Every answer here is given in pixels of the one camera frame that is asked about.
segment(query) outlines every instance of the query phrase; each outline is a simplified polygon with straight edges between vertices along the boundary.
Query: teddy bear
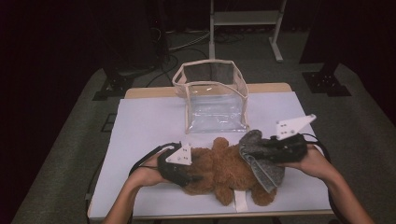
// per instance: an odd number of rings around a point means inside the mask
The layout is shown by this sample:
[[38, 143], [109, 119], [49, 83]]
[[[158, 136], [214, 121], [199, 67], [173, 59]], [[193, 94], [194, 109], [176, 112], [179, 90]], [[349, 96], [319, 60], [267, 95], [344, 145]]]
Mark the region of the teddy bear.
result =
[[223, 205], [228, 205], [233, 201], [234, 189], [251, 190], [253, 202], [260, 206], [268, 205], [276, 196], [276, 188], [270, 192], [263, 188], [240, 156], [239, 146], [230, 146], [223, 137], [214, 140], [212, 149], [192, 148], [191, 161], [191, 165], [182, 168], [188, 176], [194, 176], [194, 180], [183, 187], [190, 195], [213, 191]]

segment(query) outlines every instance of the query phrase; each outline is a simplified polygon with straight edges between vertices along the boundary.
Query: dark background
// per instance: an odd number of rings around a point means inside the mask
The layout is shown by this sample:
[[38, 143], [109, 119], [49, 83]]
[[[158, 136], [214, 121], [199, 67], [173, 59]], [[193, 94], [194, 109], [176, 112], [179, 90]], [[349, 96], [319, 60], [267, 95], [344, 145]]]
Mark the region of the dark background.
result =
[[[114, 1], [127, 4], [127, 1]], [[133, 66], [161, 62], [155, 51], [141, 64], [126, 50], [121, 21], [107, 0], [2, 1], [0, 6], [0, 220], [18, 210], [59, 131], [91, 75], [108, 61]], [[216, 1], [217, 10], [272, 9], [278, 1]], [[207, 28], [209, 1], [163, 1], [166, 29]], [[395, 123], [395, 16], [388, 1], [289, 0], [283, 30], [312, 26], [301, 63], [328, 55], [356, 72]], [[142, 28], [132, 27], [133, 35]]]

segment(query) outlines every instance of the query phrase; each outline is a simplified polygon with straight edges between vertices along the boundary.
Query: transparent plastic container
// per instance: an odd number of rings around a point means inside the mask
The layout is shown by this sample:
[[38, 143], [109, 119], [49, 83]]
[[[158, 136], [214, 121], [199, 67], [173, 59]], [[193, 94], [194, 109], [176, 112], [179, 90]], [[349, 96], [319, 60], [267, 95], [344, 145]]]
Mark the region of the transparent plastic container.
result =
[[248, 87], [232, 61], [183, 63], [172, 81], [186, 99], [186, 133], [248, 131]]

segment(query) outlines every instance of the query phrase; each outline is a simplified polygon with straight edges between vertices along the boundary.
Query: white tabletop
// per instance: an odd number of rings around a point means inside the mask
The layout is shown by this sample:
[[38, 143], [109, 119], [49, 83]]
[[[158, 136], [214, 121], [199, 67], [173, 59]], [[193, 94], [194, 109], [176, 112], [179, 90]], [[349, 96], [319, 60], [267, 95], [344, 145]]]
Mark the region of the white tabletop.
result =
[[[177, 97], [125, 99], [120, 101], [106, 158], [99, 176], [89, 218], [103, 218], [117, 198], [131, 167], [157, 146], [170, 142], [212, 147], [216, 137], [237, 144], [244, 133], [184, 133], [185, 102]], [[247, 119], [263, 137], [276, 134], [276, 121], [305, 116], [294, 92], [251, 93]], [[314, 134], [306, 126], [300, 133]], [[247, 193], [248, 211], [236, 213], [234, 205], [223, 206], [213, 194], [190, 196], [174, 184], [142, 188], [137, 194], [134, 218], [234, 217], [287, 214], [329, 214], [326, 186], [318, 179], [287, 168], [275, 200], [258, 206]]]

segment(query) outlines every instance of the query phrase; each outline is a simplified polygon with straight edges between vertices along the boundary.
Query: human arm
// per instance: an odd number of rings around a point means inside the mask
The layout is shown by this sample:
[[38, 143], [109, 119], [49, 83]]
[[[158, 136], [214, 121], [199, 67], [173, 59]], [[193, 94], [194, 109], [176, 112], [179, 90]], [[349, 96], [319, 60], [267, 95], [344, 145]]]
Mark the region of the human arm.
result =
[[[147, 167], [156, 167], [157, 158], [160, 154], [161, 153], [155, 154], [144, 162], [143, 165]], [[104, 224], [127, 223], [134, 209], [134, 199], [136, 198], [137, 192], [140, 188], [154, 186], [162, 182], [168, 182], [157, 170], [147, 167], [137, 168], [133, 173], [131, 173], [122, 186], [116, 201], [108, 212], [103, 222]]]
[[307, 154], [301, 161], [279, 165], [299, 169], [321, 179], [328, 187], [334, 204], [350, 223], [374, 223], [342, 175], [313, 145], [308, 145]]

